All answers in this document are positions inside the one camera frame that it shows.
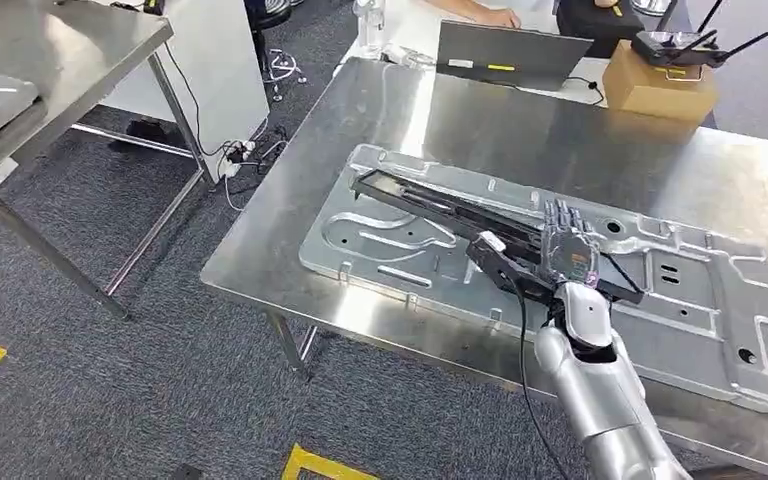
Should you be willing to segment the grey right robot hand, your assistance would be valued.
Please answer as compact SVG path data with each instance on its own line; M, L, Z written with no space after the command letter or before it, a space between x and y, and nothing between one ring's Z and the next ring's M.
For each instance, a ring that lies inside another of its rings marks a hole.
M556 284L576 282L595 289L598 261L598 244L580 211L559 198L546 200L541 233L543 276Z

